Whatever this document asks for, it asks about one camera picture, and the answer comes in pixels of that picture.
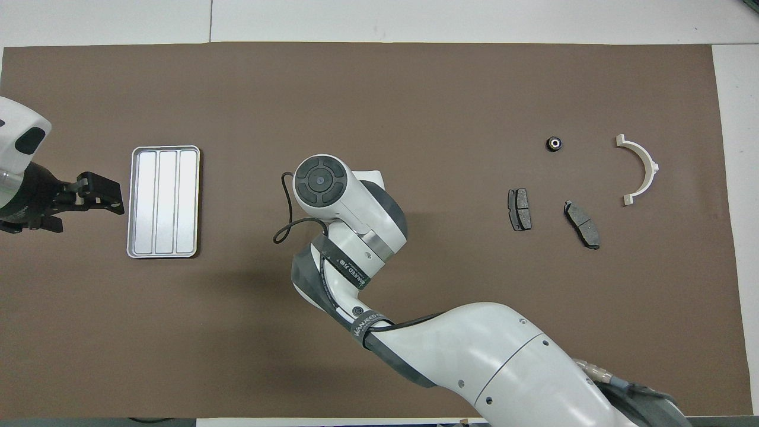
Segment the metal tray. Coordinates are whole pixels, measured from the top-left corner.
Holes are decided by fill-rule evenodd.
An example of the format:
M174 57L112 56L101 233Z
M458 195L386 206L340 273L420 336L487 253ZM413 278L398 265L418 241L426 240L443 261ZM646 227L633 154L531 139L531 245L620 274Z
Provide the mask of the metal tray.
M127 253L189 258L197 250L200 149L137 147L132 152Z

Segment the white robot link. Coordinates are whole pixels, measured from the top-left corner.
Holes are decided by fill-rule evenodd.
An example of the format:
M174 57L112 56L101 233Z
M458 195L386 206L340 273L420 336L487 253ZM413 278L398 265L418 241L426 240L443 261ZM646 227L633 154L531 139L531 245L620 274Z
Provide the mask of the white robot link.
M285 174L282 185L287 193ZM295 289L410 381L459 394L495 427L690 425L667 395L574 361L505 305L478 302L393 324L358 298L408 238L381 174L319 154L296 169L292 189L310 217L291 218L274 241L305 220L324 228L294 257Z
M73 183L57 180L32 162L52 126L44 117L0 96L0 231L62 232L54 215L72 210L106 209L122 215L121 187L92 172Z

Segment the gray strap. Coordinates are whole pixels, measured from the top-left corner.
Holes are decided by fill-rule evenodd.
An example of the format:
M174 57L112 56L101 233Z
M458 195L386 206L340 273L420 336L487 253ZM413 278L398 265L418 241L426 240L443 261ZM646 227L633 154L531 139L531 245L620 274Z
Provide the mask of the gray strap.
M339 271L343 277L353 283L353 286L356 286L358 290L363 290L367 287L371 277L364 273L332 240L329 240L325 235L320 233L311 241L311 245L322 254L324 259L329 261L335 270Z
M375 312L374 310L366 310L353 321L353 324L351 325L351 335L353 335L353 338L355 338L356 341L364 346L364 338L366 338L369 333L369 328L378 321L392 323L387 317L385 317L385 315Z

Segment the brown table surface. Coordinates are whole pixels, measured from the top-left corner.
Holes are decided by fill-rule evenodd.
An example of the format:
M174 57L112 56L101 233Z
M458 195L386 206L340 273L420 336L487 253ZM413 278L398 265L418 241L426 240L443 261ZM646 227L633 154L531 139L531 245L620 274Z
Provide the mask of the brown table surface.
M318 227L271 243L279 174L320 152L381 170L407 214L408 244L362 293L391 319L501 302L688 415L751 412L709 46L34 47L3 67L0 94L53 123L35 161L60 179L92 170L126 199L135 147L195 144L203 191L193 259L129 258L127 217L102 211L0 236L2 418L476 416L292 289ZM619 133L661 166L628 207L643 168ZM527 232L508 221L518 187Z

